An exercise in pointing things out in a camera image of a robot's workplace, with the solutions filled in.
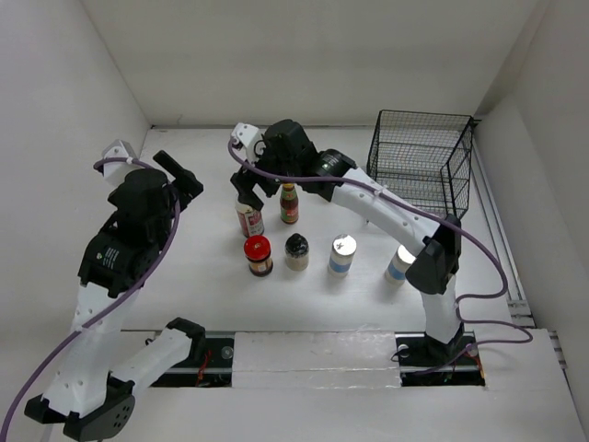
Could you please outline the tall red-label sauce bottle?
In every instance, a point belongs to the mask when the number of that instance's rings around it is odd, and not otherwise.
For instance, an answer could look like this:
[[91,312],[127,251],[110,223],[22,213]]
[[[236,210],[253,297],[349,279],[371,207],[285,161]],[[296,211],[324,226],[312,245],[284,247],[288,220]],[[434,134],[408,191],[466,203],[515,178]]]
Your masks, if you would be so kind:
[[246,238],[262,235],[264,233],[264,224],[260,211],[254,209],[248,204],[243,204],[236,197],[235,209],[242,234]]

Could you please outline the green-label chili sauce bottle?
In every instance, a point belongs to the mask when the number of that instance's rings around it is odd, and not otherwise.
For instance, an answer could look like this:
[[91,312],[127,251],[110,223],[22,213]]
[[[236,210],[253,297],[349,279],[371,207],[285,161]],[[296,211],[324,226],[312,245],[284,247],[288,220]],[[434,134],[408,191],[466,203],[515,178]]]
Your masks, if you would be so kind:
[[284,183],[281,190],[281,219],[286,224],[294,224],[298,221],[299,200],[293,183]]

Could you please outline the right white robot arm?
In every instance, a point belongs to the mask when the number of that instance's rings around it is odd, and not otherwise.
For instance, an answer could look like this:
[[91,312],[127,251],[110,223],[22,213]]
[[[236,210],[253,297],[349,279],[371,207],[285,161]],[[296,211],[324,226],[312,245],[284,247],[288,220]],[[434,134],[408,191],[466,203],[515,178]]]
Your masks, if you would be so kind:
[[451,365],[460,354],[464,323],[456,314],[456,274],[461,254],[461,224],[440,219],[377,185],[355,161],[336,149],[319,151],[303,126],[290,119],[266,130],[238,123],[228,150],[244,150],[245,159],[230,179],[237,199],[256,210],[263,202],[254,189],[272,197],[284,183],[299,185],[329,203],[351,210],[403,246],[414,262],[407,281],[422,296],[426,326],[424,347],[430,369]]

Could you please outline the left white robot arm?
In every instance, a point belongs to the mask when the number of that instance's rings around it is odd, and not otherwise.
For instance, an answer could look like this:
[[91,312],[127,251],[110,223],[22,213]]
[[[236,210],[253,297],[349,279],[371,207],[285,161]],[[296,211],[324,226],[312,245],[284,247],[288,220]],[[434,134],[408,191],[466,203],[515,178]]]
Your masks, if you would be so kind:
[[70,333],[50,354],[63,354],[64,360],[50,387],[25,405],[29,419],[61,424],[74,441],[114,438],[140,393],[174,365],[195,365],[204,357],[204,327],[175,318],[127,362],[111,364],[134,300],[166,256],[181,212],[203,191],[195,175],[167,152],[157,152],[154,160],[156,168],[132,157],[96,164],[104,172],[119,162],[128,172],[108,197],[114,212],[85,249]]

